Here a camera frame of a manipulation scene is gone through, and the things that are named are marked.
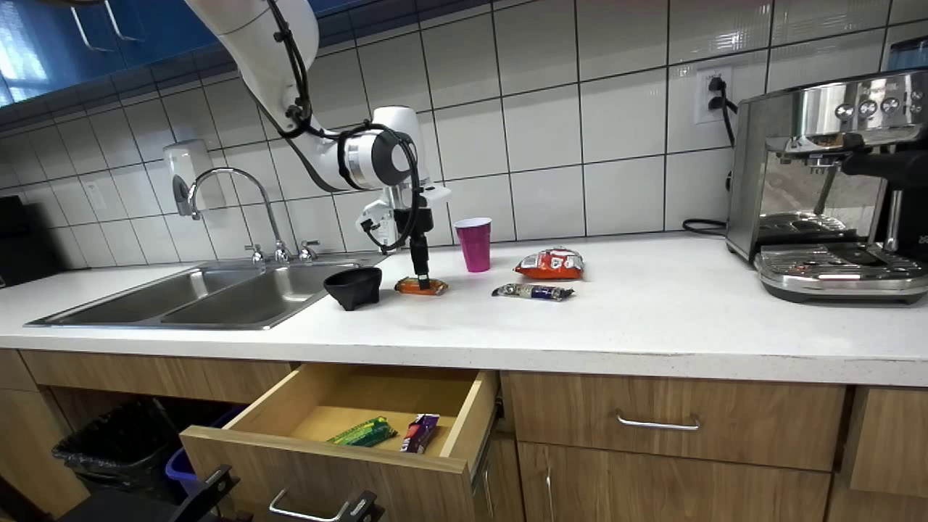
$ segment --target green object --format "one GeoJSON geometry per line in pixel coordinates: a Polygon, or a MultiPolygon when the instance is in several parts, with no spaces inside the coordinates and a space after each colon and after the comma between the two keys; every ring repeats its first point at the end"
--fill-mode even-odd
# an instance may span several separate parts
{"type": "Polygon", "coordinates": [[[347,432],[339,432],[337,439],[331,439],[331,445],[337,445],[337,448],[377,448],[395,436],[397,436],[397,430],[392,430],[386,424],[386,417],[371,417],[371,420],[350,427],[347,432]]]}

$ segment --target electrical outlet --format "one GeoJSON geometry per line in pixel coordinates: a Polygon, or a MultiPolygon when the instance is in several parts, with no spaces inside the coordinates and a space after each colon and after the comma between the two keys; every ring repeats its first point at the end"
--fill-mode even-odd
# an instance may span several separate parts
{"type": "Polygon", "coordinates": [[[708,101],[712,98],[712,94],[708,90],[708,85],[712,81],[712,79],[721,79],[725,85],[728,85],[728,98],[732,98],[732,74],[730,69],[699,69],[695,74],[695,90],[692,90],[692,119],[699,123],[699,126],[703,126],[703,123],[715,123],[715,119],[721,119],[721,114],[719,111],[708,111],[708,101]]]}

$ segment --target open drawer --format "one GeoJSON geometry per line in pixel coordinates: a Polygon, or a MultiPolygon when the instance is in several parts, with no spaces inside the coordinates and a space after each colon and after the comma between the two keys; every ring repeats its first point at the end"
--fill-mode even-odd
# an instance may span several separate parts
{"type": "Polygon", "coordinates": [[[374,493],[382,519],[476,522],[483,517],[473,484],[493,424],[496,378],[483,371],[305,366],[222,430],[186,430],[183,448],[200,477],[231,468],[231,509],[254,519],[270,519],[270,503],[325,519],[374,493]],[[403,432],[419,413],[441,414],[438,436],[409,455],[403,432]],[[386,417],[397,439],[371,449],[326,445],[368,417],[386,417]]]}

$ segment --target black bowl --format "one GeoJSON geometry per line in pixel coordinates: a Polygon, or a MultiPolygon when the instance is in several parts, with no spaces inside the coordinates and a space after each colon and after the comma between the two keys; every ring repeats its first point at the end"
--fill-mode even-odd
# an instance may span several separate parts
{"type": "Polygon", "coordinates": [[[361,306],[380,303],[380,268],[355,268],[325,278],[325,291],[344,307],[355,310],[361,306]]]}

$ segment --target black trash can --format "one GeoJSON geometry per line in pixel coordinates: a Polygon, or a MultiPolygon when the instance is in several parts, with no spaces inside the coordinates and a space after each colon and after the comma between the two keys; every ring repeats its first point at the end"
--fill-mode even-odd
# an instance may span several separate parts
{"type": "Polygon", "coordinates": [[[176,452],[176,427],[152,401],[132,401],[54,448],[54,458],[77,474],[89,490],[119,487],[180,503],[183,490],[161,477],[176,452]]]}

